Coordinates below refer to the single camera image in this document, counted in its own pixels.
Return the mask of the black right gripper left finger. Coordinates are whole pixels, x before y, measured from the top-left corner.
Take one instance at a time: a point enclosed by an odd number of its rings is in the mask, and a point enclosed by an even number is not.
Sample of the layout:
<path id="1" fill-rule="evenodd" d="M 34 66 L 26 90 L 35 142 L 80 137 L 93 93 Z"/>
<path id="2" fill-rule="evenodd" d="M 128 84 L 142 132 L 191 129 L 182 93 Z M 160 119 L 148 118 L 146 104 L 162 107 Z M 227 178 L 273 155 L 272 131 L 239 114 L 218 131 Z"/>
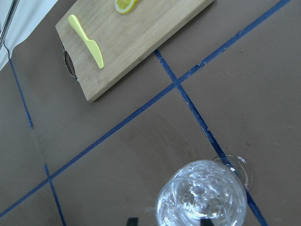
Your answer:
<path id="1" fill-rule="evenodd" d="M 127 219 L 126 226 L 138 226 L 138 223 L 139 223 L 139 218 L 132 217 Z"/>

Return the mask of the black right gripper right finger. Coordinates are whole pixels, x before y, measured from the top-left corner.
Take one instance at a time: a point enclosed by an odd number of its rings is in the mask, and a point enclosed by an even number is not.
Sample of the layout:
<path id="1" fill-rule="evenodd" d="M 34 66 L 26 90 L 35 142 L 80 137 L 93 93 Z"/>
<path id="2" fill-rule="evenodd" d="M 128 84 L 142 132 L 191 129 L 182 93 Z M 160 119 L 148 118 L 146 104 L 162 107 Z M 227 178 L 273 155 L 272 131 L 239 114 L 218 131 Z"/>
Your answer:
<path id="1" fill-rule="evenodd" d="M 210 218 L 202 218 L 200 220 L 200 226 L 214 226 Z"/>

